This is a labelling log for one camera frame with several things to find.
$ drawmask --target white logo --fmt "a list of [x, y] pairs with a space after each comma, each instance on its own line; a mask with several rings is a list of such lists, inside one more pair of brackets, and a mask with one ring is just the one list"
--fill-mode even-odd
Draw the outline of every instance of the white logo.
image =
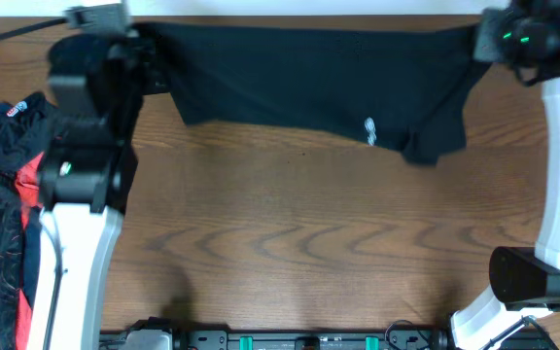
[[8, 113], [6, 113], [6, 116], [14, 117], [18, 112], [22, 112], [26, 109], [27, 109], [27, 102], [20, 101], [19, 103], [17, 103], [17, 105], [15, 107], [11, 108], [10, 111], [8, 111]]
[[367, 143], [370, 146], [374, 146], [375, 140], [377, 140], [377, 135], [375, 135], [375, 122], [371, 117], [368, 117], [365, 120], [365, 128], [367, 129], [368, 132]]

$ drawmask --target green clip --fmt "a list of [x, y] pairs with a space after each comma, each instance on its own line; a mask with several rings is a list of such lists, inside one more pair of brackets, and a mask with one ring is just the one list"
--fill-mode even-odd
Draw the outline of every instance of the green clip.
[[253, 350], [254, 340], [251, 336], [241, 336], [239, 339], [239, 350]]
[[367, 336], [367, 350], [379, 350], [379, 338]]

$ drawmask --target wooden table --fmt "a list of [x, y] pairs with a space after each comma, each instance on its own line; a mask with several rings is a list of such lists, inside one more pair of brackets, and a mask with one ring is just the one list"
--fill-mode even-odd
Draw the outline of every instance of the wooden table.
[[[0, 18], [0, 31], [37, 20]], [[477, 18], [155, 20], [428, 30]], [[0, 100], [46, 90], [45, 55], [70, 33], [62, 26], [0, 43]], [[543, 215], [540, 89], [493, 67], [473, 89], [465, 120], [468, 148], [420, 168], [323, 132], [185, 128], [169, 95], [147, 97], [103, 328], [149, 316], [235, 329], [441, 324], [487, 286], [492, 250], [532, 246]], [[560, 314], [542, 323], [560, 345]]]

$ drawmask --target white wall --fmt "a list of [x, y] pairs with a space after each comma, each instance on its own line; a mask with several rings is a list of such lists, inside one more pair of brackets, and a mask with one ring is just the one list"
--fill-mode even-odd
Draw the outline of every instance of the white wall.
[[[0, 16], [60, 16], [97, 0], [0, 0]], [[128, 0], [135, 16], [464, 15], [508, 0]]]

